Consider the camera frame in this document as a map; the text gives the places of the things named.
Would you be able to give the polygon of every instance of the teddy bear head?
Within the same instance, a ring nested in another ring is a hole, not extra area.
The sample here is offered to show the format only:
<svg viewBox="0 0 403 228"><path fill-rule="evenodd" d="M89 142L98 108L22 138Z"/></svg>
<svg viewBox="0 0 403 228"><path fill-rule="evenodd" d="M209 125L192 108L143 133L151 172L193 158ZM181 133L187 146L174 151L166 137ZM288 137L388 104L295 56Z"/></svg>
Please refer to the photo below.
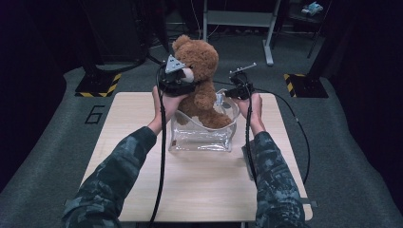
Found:
<svg viewBox="0 0 403 228"><path fill-rule="evenodd" d="M219 54L203 40L180 36L173 44L175 58L193 71L194 82L212 80L219 63Z"/></svg>

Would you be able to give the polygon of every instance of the handheld controller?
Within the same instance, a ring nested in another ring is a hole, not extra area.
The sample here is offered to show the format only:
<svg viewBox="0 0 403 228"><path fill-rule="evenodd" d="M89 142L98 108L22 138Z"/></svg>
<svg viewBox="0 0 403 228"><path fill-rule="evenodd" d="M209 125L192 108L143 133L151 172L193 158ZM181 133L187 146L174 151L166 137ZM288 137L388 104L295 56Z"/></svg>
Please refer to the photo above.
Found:
<svg viewBox="0 0 403 228"><path fill-rule="evenodd" d="M226 90L224 92L226 97L238 98L242 100L249 99L252 92L255 91L253 84L248 82L246 73L243 71L250 67L255 67L256 63L251 66L237 68L235 71L229 71L230 74L234 74L229 77L229 80L235 85L235 88Z"/></svg>
<svg viewBox="0 0 403 228"><path fill-rule="evenodd" d="M172 55L168 57L167 63L161 64L158 72L158 85L161 91L169 96L177 97L195 91L196 84L186 80L186 65L175 59Z"/></svg>

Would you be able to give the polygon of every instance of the clear glass container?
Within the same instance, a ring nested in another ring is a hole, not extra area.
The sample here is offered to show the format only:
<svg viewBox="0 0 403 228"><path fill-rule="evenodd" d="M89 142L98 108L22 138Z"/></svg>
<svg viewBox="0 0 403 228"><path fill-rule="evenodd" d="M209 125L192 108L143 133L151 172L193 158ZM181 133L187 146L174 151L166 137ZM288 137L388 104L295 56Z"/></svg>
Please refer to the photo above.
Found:
<svg viewBox="0 0 403 228"><path fill-rule="evenodd" d="M181 111L176 115L188 120L185 125L177 122L177 117L171 119L171 142L169 151L226 151L231 152L232 137L237 130L237 117L240 114L238 106L231 98L225 97L223 89L217 92L217 102L214 104L216 111L226 114L232 123L212 129L202 125L197 117L190 118Z"/></svg>

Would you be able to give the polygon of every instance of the hand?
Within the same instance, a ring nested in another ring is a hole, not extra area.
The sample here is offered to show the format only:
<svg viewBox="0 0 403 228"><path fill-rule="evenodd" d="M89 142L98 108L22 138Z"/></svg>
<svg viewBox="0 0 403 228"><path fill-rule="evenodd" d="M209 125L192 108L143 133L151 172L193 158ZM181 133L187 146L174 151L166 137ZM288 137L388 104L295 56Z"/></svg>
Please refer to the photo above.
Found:
<svg viewBox="0 0 403 228"><path fill-rule="evenodd" d="M163 95L163 106L165 107L165 118L166 123L168 123L172 116L175 114L175 111L178 109L179 103L188 95L182 95L179 97L168 97L165 94ZM154 86L152 90L152 97L154 100L154 119L148 125L148 127L154 131L156 135L158 135L162 130L162 113L161 113L161 103L160 96L158 94L158 88Z"/></svg>
<svg viewBox="0 0 403 228"><path fill-rule="evenodd" d="M254 93L252 94L251 98L252 99L252 113L251 113L251 128L253 135L257 135L260 133L260 131L266 131L266 128L264 127L263 121L261 120L261 108L262 108L262 98L260 97L260 94ZM240 100L233 98L232 99L235 104L238 105L238 108L240 109L240 113L242 116L246 119L248 115L248 108L249 108L249 99L246 100Z"/></svg>

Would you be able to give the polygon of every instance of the sleeve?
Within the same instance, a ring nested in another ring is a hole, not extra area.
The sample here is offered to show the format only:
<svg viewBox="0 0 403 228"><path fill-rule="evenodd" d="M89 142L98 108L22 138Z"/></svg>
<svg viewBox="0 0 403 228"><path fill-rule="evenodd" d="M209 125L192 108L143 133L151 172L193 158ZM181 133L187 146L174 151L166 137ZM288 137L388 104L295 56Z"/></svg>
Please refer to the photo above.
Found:
<svg viewBox="0 0 403 228"><path fill-rule="evenodd" d="M146 126L122 139L66 205L65 227L120 227L125 198L156 141Z"/></svg>
<svg viewBox="0 0 403 228"><path fill-rule="evenodd" d="M309 227L290 169L268 132L255 136L256 227Z"/></svg>

